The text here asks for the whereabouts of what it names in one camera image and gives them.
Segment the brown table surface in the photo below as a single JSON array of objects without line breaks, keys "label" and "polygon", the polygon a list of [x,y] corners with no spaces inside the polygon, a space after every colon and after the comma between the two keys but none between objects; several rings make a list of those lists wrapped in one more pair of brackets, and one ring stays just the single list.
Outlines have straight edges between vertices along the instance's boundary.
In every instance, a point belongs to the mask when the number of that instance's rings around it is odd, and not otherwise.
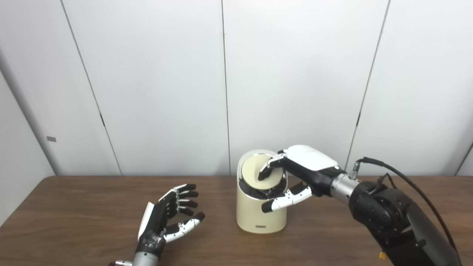
[{"label": "brown table surface", "polygon": [[[421,198],[394,179],[433,219]],[[443,215],[463,265],[473,265],[473,177],[412,179]],[[348,207],[329,197],[290,207],[280,232],[257,235],[241,230],[235,214],[235,177],[46,178],[0,228],[0,265],[106,266],[132,260],[146,203],[184,183],[197,184],[198,210],[206,218],[184,238],[167,244],[160,266],[392,265],[378,258],[379,246],[352,219]],[[183,220],[184,215],[176,218]]]}]

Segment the robotic hand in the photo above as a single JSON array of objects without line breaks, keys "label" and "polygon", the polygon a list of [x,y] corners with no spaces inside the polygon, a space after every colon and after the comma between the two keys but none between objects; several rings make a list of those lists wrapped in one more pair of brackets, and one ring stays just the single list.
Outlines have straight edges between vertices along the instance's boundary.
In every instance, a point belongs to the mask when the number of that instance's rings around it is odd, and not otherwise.
[{"label": "robotic hand", "polygon": [[[361,161],[387,166],[364,158]],[[305,145],[278,152],[260,170],[259,180],[273,168],[283,168],[303,182],[262,204],[264,213],[297,204],[312,195],[334,197],[347,204],[353,218],[369,230],[394,266],[460,266],[460,259],[420,207],[396,188],[378,182],[361,182],[359,161],[348,175],[338,163]]]},{"label": "robotic hand", "polygon": [[117,260],[109,266],[156,266],[167,242],[174,241],[192,229],[205,218],[204,213],[180,223],[167,226],[167,221],[178,213],[192,216],[194,212],[188,207],[196,208],[197,203],[186,199],[197,197],[196,185],[176,186],[162,196],[157,204],[148,202],[138,232],[138,245],[133,262]]}]

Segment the panel seam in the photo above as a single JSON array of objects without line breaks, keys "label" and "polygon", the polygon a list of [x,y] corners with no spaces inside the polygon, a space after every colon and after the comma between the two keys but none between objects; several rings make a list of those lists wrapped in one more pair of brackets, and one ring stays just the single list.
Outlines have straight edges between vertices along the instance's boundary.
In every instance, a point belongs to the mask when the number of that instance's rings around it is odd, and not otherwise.
[{"label": "panel seam", "polygon": [[74,40],[74,43],[76,45],[76,49],[77,49],[77,52],[79,54],[80,61],[82,63],[82,67],[84,68],[84,72],[87,76],[87,81],[88,81],[89,86],[90,86],[90,91],[92,92],[92,95],[93,95],[94,101],[95,101],[95,105],[97,106],[98,113],[100,115],[100,118],[102,119],[102,122],[103,122],[103,125],[104,125],[104,128],[105,128],[105,132],[107,134],[108,142],[110,143],[110,147],[112,148],[112,152],[114,154],[115,161],[116,161],[117,166],[118,166],[118,170],[120,171],[120,175],[123,175],[122,169],[120,168],[120,164],[118,163],[118,159],[117,159],[117,156],[116,156],[116,153],[115,153],[114,146],[112,145],[112,141],[110,139],[110,135],[108,133],[107,127],[105,126],[105,122],[104,122],[103,117],[102,117],[102,112],[100,111],[100,106],[98,105],[97,97],[95,96],[94,88],[92,87],[92,83],[90,82],[90,77],[89,77],[89,74],[87,72],[87,68],[86,68],[86,65],[84,63],[84,59],[82,58],[82,54],[80,52],[79,45],[78,45],[77,40],[76,40],[76,36],[74,34],[74,31],[72,30],[72,25],[70,24],[70,20],[69,20],[69,16],[67,14],[67,11],[66,11],[66,7],[64,6],[63,0],[60,0],[60,1],[61,1],[62,10],[64,11],[64,15],[66,16],[66,20],[67,20],[67,24],[69,26],[70,33],[72,34],[72,39]]},{"label": "panel seam", "polygon": [[223,35],[223,66],[225,72],[225,104],[227,108],[227,139],[228,139],[228,175],[231,175],[231,160],[230,160],[230,126],[228,119],[228,91],[227,91],[227,56],[225,54],[225,24],[223,19],[223,0],[220,1],[222,6],[222,35]]}]

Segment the round beige disc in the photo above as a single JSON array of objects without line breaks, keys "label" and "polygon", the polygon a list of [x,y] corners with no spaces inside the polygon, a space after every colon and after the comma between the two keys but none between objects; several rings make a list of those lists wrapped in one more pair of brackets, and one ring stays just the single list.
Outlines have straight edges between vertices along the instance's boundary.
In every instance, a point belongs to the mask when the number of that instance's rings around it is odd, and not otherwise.
[{"label": "round beige disc", "polygon": [[270,189],[275,187],[282,178],[282,169],[275,168],[272,170],[270,176],[263,181],[258,180],[263,165],[271,158],[266,154],[255,154],[243,162],[241,174],[246,183],[256,189]]}]

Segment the white door panel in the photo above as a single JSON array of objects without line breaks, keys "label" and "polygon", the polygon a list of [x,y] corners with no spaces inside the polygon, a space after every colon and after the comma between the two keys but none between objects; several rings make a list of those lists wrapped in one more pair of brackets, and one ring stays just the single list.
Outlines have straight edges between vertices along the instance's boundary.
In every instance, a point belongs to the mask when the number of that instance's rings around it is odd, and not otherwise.
[{"label": "white door panel", "polygon": [[0,226],[45,177],[54,175],[0,72]]},{"label": "white door panel", "polygon": [[345,164],[387,1],[224,0],[231,169],[310,145]]},{"label": "white door panel", "polygon": [[123,174],[228,174],[221,2],[64,1]]},{"label": "white door panel", "polygon": [[391,2],[349,168],[368,156],[407,175],[455,173],[473,140],[472,10],[471,1]]},{"label": "white door panel", "polygon": [[58,174],[119,175],[61,2],[0,1],[0,50]]}]

